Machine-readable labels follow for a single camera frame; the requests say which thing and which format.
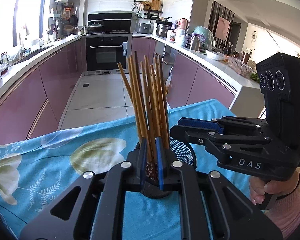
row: blue tablecloth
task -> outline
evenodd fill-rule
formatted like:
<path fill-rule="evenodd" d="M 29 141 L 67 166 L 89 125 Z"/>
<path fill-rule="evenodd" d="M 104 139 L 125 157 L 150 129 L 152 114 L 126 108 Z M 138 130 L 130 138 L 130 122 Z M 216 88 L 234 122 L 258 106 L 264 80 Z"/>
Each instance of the blue tablecloth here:
<path fill-rule="evenodd" d="M 217 100 L 169 110 L 169 125 L 181 117 L 204 120 L 233 114 Z M 134 116 L 57 131 L 0 146 L 0 213 L 16 236 L 48 203 L 83 172 L 108 171 L 122 162 L 138 141 Z M 246 196 L 248 176 L 219 168 L 216 158 L 193 145 L 197 170 L 218 170 Z M 127 192 L 122 239 L 180 239 L 178 193 L 154 200 Z"/>

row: wooden cutting board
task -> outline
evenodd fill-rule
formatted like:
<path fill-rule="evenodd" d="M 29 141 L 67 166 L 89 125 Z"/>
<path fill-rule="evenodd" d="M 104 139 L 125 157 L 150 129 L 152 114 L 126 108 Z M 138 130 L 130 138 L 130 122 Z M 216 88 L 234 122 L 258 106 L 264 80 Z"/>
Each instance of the wooden cutting board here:
<path fill-rule="evenodd" d="M 152 0 L 151 10 L 161 11 L 161 1 L 160 0 Z"/>

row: human hand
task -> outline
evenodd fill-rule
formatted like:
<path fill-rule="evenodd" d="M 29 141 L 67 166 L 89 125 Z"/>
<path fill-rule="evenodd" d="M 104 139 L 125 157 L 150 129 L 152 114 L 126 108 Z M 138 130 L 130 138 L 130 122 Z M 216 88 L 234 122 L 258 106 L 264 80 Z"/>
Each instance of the human hand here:
<path fill-rule="evenodd" d="M 271 180 L 265 183 L 257 177 L 250 177 L 250 200 L 253 204 L 262 204 L 265 200 L 265 192 L 269 194 L 287 195 L 291 193 L 299 182 L 299 172 L 295 171 L 288 181 Z"/>

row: mesh pen holder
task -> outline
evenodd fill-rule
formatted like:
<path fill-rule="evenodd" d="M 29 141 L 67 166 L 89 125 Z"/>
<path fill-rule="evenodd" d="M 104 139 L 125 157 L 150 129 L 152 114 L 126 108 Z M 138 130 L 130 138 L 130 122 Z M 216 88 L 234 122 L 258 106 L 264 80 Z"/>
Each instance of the mesh pen holder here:
<path fill-rule="evenodd" d="M 140 144 L 137 143 L 135 150 L 140 149 Z M 194 168 L 197 168 L 197 158 L 194 150 L 189 143 L 177 141 L 170 137 L 170 150 L 172 150 L 179 161 L 187 163 Z M 158 185 L 158 166 L 150 162 L 146 163 L 146 181 L 141 194 L 149 198 L 164 198 L 171 194 L 171 191 L 162 191 Z"/>

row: black camera housing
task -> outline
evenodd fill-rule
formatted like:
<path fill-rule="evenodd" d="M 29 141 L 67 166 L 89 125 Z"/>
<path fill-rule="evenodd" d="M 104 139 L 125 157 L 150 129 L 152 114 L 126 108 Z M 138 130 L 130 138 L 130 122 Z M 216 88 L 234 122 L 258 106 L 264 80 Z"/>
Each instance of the black camera housing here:
<path fill-rule="evenodd" d="M 300 58 L 278 52 L 258 63 L 257 72 L 267 123 L 277 138 L 300 154 Z"/>

